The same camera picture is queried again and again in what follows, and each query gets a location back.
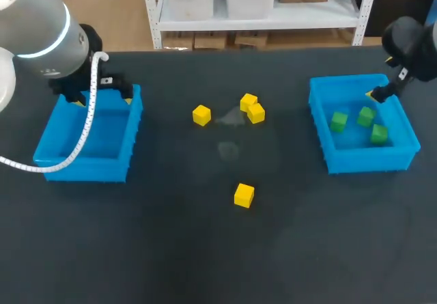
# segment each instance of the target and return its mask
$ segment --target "storage shelf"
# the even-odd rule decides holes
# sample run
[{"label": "storage shelf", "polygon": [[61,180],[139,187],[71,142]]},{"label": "storage shelf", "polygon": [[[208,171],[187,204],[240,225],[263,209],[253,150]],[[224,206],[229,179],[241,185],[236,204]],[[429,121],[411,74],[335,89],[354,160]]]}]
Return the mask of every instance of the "storage shelf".
[{"label": "storage shelf", "polygon": [[270,16],[258,20],[228,18],[226,0],[214,0],[214,16],[209,20],[173,20],[163,0],[157,25],[160,31],[240,31],[249,29],[322,29],[358,25],[359,12],[352,0],[321,3],[279,3],[275,0]]}]

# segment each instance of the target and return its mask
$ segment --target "black table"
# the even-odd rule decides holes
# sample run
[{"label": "black table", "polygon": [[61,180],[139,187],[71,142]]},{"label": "black table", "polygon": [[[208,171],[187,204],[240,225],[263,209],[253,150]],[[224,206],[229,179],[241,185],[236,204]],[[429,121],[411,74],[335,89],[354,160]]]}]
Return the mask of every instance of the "black table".
[{"label": "black table", "polygon": [[[422,145],[405,173],[329,176],[309,114],[310,77],[389,72],[385,57],[113,54],[143,86],[128,181],[47,183],[0,166],[0,302],[436,302],[437,82],[402,99]],[[0,154],[31,163],[56,98],[18,70]],[[193,125],[198,104],[218,118],[246,92],[265,123]],[[233,204],[239,182],[255,186],[249,210]]]}]

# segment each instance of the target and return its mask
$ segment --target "green cube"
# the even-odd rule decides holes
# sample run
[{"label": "green cube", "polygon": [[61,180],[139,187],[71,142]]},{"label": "green cube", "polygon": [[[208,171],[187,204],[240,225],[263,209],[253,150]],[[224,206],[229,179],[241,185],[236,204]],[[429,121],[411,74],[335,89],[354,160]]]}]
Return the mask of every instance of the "green cube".
[{"label": "green cube", "polygon": [[333,119],[330,121],[330,129],[334,132],[343,132],[347,121],[347,114],[336,111],[333,115]]},{"label": "green cube", "polygon": [[383,145],[387,142],[389,138],[389,130],[382,125],[375,124],[373,130],[371,131],[370,142],[376,145]]},{"label": "green cube", "polygon": [[360,111],[360,115],[358,116],[358,120],[356,121],[361,126],[365,128],[369,128],[373,123],[373,119],[376,117],[376,111],[370,109],[369,107],[363,107]]}]

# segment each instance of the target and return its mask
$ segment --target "yellow block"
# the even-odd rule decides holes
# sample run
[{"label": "yellow block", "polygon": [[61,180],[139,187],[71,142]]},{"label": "yellow block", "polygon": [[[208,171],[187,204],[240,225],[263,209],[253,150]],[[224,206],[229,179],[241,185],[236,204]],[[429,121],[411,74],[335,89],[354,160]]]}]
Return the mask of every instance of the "yellow block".
[{"label": "yellow block", "polygon": [[255,194],[255,188],[240,183],[234,195],[234,204],[245,208],[251,207],[252,199]]},{"label": "yellow block", "polygon": [[249,106],[247,117],[252,123],[260,123],[266,119],[266,111],[262,108],[261,104],[254,104]]},{"label": "yellow block", "polygon": [[252,94],[245,94],[240,100],[240,109],[242,111],[248,112],[249,106],[254,105],[258,102],[258,97]]},{"label": "yellow block", "polygon": [[193,121],[198,123],[198,125],[205,126],[211,120],[211,109],[199,105],[193,111]]}]

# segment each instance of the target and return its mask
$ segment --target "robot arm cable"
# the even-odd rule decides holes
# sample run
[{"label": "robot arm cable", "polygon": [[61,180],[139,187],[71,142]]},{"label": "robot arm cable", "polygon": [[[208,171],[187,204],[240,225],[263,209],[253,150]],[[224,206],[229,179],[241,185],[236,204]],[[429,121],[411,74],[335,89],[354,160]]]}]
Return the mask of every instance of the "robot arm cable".
[{"label": "robot arm cable", "polygon": [[76,146],[74,147],[69,157],[67,157],[63,162],[60,162],[59,164],[50,167],[35,167],[35,166],[25,165],[25,164],[11,161],[10,159],[2,156],[0,156],[0,163],[9,165],[10,167],[14,167],[16,169],[21,169],[23,171],[28,171],[33,173],[56,172],[73,163],[73,161],[76,159],[76,157],[81,152],[83,146],[85,145],[85,142],[87,141],[88,138],[89,131],[91,130],[91,125],[93,123],[94,110],[96,108],[96,99],[97,99],[99,59],[101,59],[102,61],[107,61],[109,59],[109,56],[104,52],[97,52],[93,56],[92,63],[91,63],[91,86],[89,89],[89,103],[88,103],[87,118],[85,120],[85,125],[83,126],[81,137],[79,138]]}]

